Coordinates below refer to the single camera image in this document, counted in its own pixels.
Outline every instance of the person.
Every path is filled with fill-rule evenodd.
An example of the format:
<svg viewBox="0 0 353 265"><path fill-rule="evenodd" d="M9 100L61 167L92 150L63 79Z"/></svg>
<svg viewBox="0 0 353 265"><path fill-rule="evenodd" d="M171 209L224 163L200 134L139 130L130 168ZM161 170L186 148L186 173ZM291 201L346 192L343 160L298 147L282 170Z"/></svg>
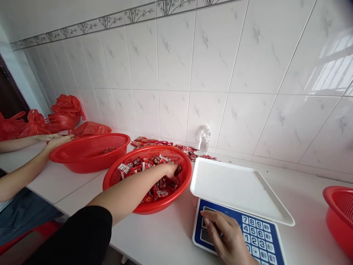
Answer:
<svg viewBox="0 0 353 265"><path fill-rule="evenodd" d="M0 178L0 246L62 215L54 206L25 188L43 170L50 152L71 141L73 135L35 135L0 142L0 153L12 152L29 145L49 141L28 163Z"/></svg>
<svg viewBox="0 0 353 265"><path fill-rule="evenodd" d="M127 217L163 176L178 184L174 176L177 167L174 162L160 164L101 192L70 217L24 265L102 264L112 226ZM226 265L258 265L247 249L236 220L220 212L202 211L201 214L217 254Z"/></svg>

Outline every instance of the red plastic basket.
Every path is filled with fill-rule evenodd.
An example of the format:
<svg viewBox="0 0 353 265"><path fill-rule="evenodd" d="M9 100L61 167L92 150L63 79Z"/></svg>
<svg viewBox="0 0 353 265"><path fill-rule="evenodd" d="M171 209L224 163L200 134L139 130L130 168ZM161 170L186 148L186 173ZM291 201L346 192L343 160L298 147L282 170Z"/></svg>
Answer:
<svg viewBox="0 0 353 265"><path fill-rule="evenodd" d="M328 229L340 248L353 259L353 189L331 186L324 189L323 195L329 205Z"/></svg>
<svg viewBox="0 0 353 265"><path fill-rule="evenodd" d="M97 134L75 139L54 149L49 158L56 163L64 164L76 173L91 173L109 168L117 159L126 154L130 137L126 134ZM109 147L118 149L103 154Z"/></svg>
<svg viewBox="0 0 353 265"><path fill-rule="evenodd" d="M144 148L139 148L132 152L129 152L128 154L117 160L110 167L103 180L103 191L122 180L121 173L119 170L117 170L117 167L123 161L129 158L135 160L136 158L148 158L154 155L167 156L169 159L182 166L182 171L177 175L177 178L180 182L179 188L172 195L166 197L163 200L137 206L137 208L133 212L141 215L149 215L160 212L161 210L167 208L183 193L183 191L189 185L192 175L192 166L190 159L183 151L175 147L165 145L153 145L146 146Z"/></svg>

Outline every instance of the plastic water bottle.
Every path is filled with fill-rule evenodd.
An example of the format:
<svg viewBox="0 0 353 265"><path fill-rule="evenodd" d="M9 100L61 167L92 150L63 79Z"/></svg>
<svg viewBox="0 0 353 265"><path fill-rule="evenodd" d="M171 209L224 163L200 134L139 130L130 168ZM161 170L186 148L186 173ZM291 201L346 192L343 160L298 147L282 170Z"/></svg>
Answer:
<svg viewBox="0 0 353 265"><path fill-rule="evenodd" d="M201 135L200 135L200 155L207 155L208 151L208 144L210 142L211 132L207 126L201 128Z"/></svg>

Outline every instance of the denim jeans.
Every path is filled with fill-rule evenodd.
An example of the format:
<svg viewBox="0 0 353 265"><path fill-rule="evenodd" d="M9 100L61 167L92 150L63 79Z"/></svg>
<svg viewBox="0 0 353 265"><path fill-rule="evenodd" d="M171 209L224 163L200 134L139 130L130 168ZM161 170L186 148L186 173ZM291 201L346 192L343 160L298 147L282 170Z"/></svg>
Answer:
<svg viewBox="0 0 353 265"><path fill-rule="evenodd" d="M23 188L0 212L0 245L60 215L54 206Z"/></svg>

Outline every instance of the red plastic bag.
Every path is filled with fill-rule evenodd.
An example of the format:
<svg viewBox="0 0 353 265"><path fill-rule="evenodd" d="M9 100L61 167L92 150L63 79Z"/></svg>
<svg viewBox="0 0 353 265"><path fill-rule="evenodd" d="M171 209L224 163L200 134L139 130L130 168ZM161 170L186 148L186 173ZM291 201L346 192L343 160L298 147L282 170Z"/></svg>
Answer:
<svg viewBox="0 0 353 265"><path fill-rule="evenodd" d="M16 139L21 135L26 127L26 123L23 119L19 118L25 114L26 112L20 112L9 119L5 119L0 112L0 141Z"/></svg>
<svg viewBox="0 0 353 265"><path fill-rule="evenodd" d="M60 124L46 123L44 116L38 110L30 110L28 113L28 123L19 138L38 135L38 134L53 134L60 132Z"/></svg>
<svg viewBox="0 0 353 265"><path fill-rule="evenodd" d="M62 131L73 129L80 122L80 116L59 113L49 114L48 119L51 123L59 124Z"/></svg>
<svg viewBox="0 0 353 265"><path fill-rule="evenodd" d="M111 133L111 128L104 124L99 124L92 121L86 121L76 129L71 129L68 131L69 135L74 134L75 137L85 137L85 136L90 136L95 134L105 134L105 133Z"/></svg>
<svg viewBox="0 0 353 265"><path fill-rule="evenodd" d="M51 109L54 113L82 116L82 120L86 120L80 101L72 95L61 94L56 99L56 104L51 106Z"/></svg>

